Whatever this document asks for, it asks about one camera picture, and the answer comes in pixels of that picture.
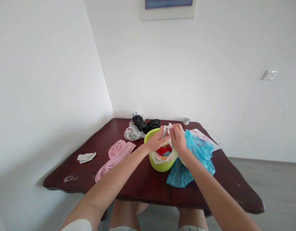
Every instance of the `gray floor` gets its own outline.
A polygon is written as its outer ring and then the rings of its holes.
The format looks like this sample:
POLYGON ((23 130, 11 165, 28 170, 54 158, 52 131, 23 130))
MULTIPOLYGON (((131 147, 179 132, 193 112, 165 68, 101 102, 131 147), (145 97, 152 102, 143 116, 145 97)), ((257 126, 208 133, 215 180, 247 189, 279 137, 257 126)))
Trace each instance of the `gray floor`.
MULTIPOLYGON (((249 185, 263 200, 266 211, 251 214, 262 230, 296 230, 296 164, 231 159, 249 185)), ((100 231, 108 230, 113 205, 100 231)), ((179 212, 175 207, 149 205, 139 215, 142 231, 176 230, 179 212)), ((210 231, 221 230, 214 217, 207 218, 210 231)))

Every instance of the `hand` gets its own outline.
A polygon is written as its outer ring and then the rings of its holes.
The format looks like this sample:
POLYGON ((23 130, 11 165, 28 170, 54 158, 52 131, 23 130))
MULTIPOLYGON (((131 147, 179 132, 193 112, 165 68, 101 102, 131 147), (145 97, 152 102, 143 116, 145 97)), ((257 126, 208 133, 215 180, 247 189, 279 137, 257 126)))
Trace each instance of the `hand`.
POLYGON ((187 151, 185 136, 180 124, 174 124, 173 127, 169 130, 171 136, 171 143, 173 148, 178 152, 179 155, 187 151))
POLYGON ((154 136, 152 136, 147 141, 147 143, 144 144, 148 148, 149 152, 158 150, 160 147, 162 147, 168 142, 168 140, 170 139, 170 136, 169 135, 165 136, 162 139, 163 131, 164 131, 164 126, 161 126, 160 130, 158 130, 158 132, 155 133, 154 136))

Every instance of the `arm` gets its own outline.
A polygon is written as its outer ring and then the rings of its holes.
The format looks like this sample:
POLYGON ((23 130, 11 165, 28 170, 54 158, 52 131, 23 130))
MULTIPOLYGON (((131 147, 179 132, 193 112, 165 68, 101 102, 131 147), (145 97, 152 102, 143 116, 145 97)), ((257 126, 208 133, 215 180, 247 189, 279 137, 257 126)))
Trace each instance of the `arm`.
POLYGON ((141 145, 106 173, 77 204, 60 230, 78 219, 87 219, 92 226, 92 230, 97 230, 102 215, 140 162, 149 152, 159 149, 169 140, 169 136, 161 139, 163 129, 164 126, 161 126, 160 130, 147 143, 141 145))
POLYGON ((174 149, 190 170, 221 229, 260 230, 249 215, 187 149, 183 130, 179 124, 175 124, 170 129, 170 135, 174 149))

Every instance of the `baseboard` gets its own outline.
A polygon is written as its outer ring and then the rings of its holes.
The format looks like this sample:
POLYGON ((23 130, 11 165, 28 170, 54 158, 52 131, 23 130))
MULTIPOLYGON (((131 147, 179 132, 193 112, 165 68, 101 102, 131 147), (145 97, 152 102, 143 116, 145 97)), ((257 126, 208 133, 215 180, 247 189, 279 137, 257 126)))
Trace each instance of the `baseboard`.
POLYGON ((296 162, 285 162, 285 161, 276 161, 276 160, 260 160, 260 159, 249 159, 249 158, 239 158, 239 157, 228 157, 228 159, 237 160, 237 161, 259 162, 259 163, 266 163, 266 164, 296 165, 296 162))

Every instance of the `black plastic bag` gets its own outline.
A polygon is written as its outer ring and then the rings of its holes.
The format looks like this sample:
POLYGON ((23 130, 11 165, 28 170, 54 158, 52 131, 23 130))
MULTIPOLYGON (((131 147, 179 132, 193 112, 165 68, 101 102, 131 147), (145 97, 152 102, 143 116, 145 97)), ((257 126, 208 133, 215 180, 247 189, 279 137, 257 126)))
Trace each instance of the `black plastic bag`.
POLYGON ((149 126, 144 122, 144 119, 140 115, 135 115, 132 118, 132 123, 141 132, 143 130, 149 130, 149 126))
POLYGON ((148 125, 148 129, 144 129, 143 132, 145 134, 147 134, 149 131, 153 130, 153 129, 156 129, 156 128, 160 128, 160 120, 159 119, 154 119, 154 120, 151 120, 150 122, 147 123, 148 125))

